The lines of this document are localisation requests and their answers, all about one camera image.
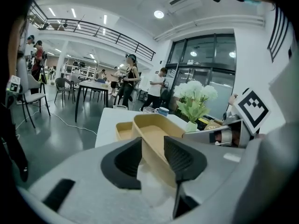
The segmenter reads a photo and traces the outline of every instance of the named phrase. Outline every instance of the concrete floor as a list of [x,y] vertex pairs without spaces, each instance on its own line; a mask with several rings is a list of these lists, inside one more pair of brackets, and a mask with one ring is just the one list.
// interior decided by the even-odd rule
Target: concrete floor
[[[56,87],[46,85],[46,96],[49,110],[61,117],[68,125],[84,127],[97,133],[102,111],[104,109],[104,99],[97,103],[97,93],[91,101],[89,101],[87,93],[85,102],[83,103],[83,95],[81,92],[80,103],[78,106],[78,118],[75,123],[75,103],[73,104],[66,95],[66,102],[62,108],[62,94],[56,95]],[[114,99],[109,96],[109,106],[112,106]],[[138,111],[142,106],[142,102],[137,101],[134,105],[134,110]],[[38,103],[29,105],[30,114],[38,111]],[[96,135],[87,130],[80,130],[74,127],[68,127],[58,117],[51,115],[49,117],[44,99],[42,99],[42,113],[36,113],[32,116],[32,120],[36,126],[33,128],[29,118],[27,122],[23,122],[17,129],[17,134],[20,135],[19,142],[25,152],[28,160],[28,180],[22,182],[19,175],[19,170],[14,165],[14,177],[18,185],[28,188],[42,175],[50,171],[56,165],[61,163],[71,155],[83,150],[94,148]],[[12,108],[13,119],[16,127],[24,120],[21,105],[15,105]]]

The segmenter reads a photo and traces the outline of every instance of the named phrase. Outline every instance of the black metal railing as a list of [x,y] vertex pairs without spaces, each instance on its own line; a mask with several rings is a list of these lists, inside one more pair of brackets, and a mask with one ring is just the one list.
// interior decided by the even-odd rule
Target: black metal railing
[[152,61],[155,52],[140,42],[107,27],[76,19],[47,18],[40,7],[33,2],[28,15],[29,21],[40,30],[75,32],[100,38],[125,47],[139,56]]

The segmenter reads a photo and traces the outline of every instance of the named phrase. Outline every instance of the black and white fiducial marker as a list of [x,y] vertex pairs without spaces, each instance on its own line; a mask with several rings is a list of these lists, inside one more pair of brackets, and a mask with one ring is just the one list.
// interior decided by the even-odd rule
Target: black and white fiducial marker
[[269,107],[251,88],[237,99],[234,107],[240,117],[244,119],[251,134],[254,134],[270,115]]

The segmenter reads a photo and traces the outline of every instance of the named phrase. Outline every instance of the white flower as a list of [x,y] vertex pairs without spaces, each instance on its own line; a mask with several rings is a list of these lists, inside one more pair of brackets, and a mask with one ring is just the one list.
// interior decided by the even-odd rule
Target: white flower
[[189,81],[187,83],[187,87],[190,93],[192,94],[193,98],[197,99],[201,97],[200,92],[202,90],[202,84],[199,81],[195,81],[195,80]]
[[202,89],[202,84],[199,81],[190,81],[188,83],[181,83],[174,89],[175,97],[191,97],[197,99],[201,97],[200,91]]
[[206,85],[202,90],[201,90],[201,95],[205,97],[205,99],[213,100],[218,97],[218,93],[215,90],[214,87],[210,85]]

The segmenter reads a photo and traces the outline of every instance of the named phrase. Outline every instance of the cup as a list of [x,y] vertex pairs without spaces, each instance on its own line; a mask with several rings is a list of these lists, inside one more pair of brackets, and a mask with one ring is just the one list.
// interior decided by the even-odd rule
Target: cup
[[167,117],[167,115],[169,113],[169,109],[166,109],[164,107],[156,108],[155,113],[156,114],[162,114],[163,116]]
[[151,108],[151,107],[144,107],[143,108],[143,113],[144,114],[152,114],[154,112],[155,112],[155,110],[153,108]]

